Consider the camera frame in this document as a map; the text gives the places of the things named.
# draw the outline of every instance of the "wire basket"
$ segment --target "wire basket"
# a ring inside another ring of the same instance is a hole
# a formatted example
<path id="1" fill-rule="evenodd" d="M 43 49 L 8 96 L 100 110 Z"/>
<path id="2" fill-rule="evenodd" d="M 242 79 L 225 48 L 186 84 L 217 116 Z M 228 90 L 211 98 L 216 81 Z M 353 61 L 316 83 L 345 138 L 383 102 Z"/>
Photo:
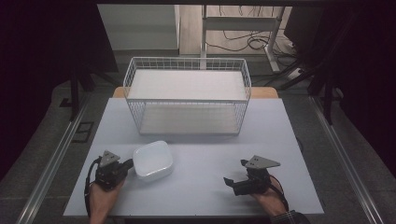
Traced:
<path id="1" fill-rule="evenodd" d="M 244 59 L 132 58 L 124 95 L 140 134 L 239 134 L 251 83 Z"/>

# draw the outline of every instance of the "human hand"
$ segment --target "human hand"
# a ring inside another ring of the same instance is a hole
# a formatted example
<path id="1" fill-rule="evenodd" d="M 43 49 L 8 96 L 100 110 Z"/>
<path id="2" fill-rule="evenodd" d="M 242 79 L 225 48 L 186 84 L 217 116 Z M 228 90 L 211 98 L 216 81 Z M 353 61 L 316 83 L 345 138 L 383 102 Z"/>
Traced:
<path id="1" fill-rule="evenodd" d="M 125 180 L 122 180 L 113 190 L 104 191 L 99 185 L 93 183 L 90 189 L 91 224 L 105 223 L 108 213 L 116 203 L 120 189 Z"/>
<path id="2" fill-rule="evenodd" d="M 272 176 L 270 178 L 272 185 L 283 192 L 279 182 Z M 268 189 L 263 194 L 251 194 L 251 196 L 256 199 L 265 213 L 270 217 L 276 217 L 288 212 L 286 211 L 285 205 L 280 200 L 279 195 L 272 189 Z"/>

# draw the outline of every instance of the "white plastic container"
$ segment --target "white plastic container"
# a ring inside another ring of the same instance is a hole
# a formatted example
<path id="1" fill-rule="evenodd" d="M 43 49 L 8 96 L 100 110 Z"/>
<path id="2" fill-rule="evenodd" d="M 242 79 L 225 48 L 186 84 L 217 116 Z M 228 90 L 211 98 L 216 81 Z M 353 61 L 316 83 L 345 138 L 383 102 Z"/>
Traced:
<path id="1" fill-rule="evenodd" d="M 137 177 L 147 182 L 170 175 L 173 171 L 172 153 L 164 141 L 137 148 L 133 159 Z"/>

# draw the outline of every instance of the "metal rail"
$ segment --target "metal rail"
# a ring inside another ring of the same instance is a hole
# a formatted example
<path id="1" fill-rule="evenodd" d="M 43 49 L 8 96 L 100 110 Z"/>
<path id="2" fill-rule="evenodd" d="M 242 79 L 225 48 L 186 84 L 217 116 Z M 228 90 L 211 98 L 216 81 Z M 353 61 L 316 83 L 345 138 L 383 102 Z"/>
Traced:
<path id="1" fill-rule="evenodd" d="M 339 161 L 341 162 L 341 166 L 344 168 L 346 176 L 349 179 L 352 188 L 355 190 L 355 193 L 361 203 L 361 207 L 363 208 L 364 213 L 366 214 L 370 223 L 384 223 L 382 217 L 379 214 L 378 208 L 376 207 L 375 202 L 370 195 L 370 192 L 362 182 L 361 177 L 358 175 L 358 172 L 352 164 L 352 161 L 347 155 L 347 151 L 344 149 L 341 140 L 338 138 L 337 132 L 335 131 L 333 126 L 329 125 L 327 120 L 324 118 L 324 115 L 322 113 L 323 108 L 320 104 L 319 98 L 314 98 L 310 96 L 309 100 L 311 105 L 314 107 L 326 134 L 331 140 L 334 152 L 337 155 Z"/>
<path id="2" fill-rule="evenodd" d="M 34 221 L 35 215 L 37 214 L 38 209 L 40 208 L 47 194 L 47 191 L 50 188 L 53 177 L 55 177 L 56 172 L 61 165 L 62 159 L 64 158 L 64 154 L 66 153 L 72 137 L 76 132 L 76 129 L 78 128 L 78 124 L 85 113 L 90 97 L 90 93 L 87 93 L 83 96 L 80 106 L 81 109 L 79 110 L 76 118 L 73 121 L 70 121 L 69 125 L 67 126 L 67 129 L 64 132 L 64 136 L 62 137 L 59 145 L 49 159 L 46 168 L 44 169 L 37 183 L 35 184 L 35 188 L 31 193 L 24 208 L 22 209 L 16 223 L 32 223 Z"/>

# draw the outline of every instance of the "white table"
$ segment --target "white table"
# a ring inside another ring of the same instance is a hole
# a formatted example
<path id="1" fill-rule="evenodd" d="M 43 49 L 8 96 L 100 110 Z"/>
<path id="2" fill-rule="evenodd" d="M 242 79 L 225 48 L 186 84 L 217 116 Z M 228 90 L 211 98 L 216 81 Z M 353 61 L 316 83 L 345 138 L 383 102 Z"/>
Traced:
<path id="1" fill-rule="evenodd" d="M 323 213 L 303 156 L 281 99 L 251 99 L 238 136 L 141 136 L 124 99 L 109 99 L 65 216 L 86 216 L 84 182 L 92 161 L 110 150 L 132 157 L 134 149 L 164 140 L 174 157 L 172 174 L 151 183 L 130 170 L 119 200 L 110 213 L 116 217 L 256 217 L 264 213 L 248 195 L 234 196 L 223 177 L 246 180 L 240 160 L 253 155 L 279 161 L 269 168 L 281 182 L 294 209 Z"/>

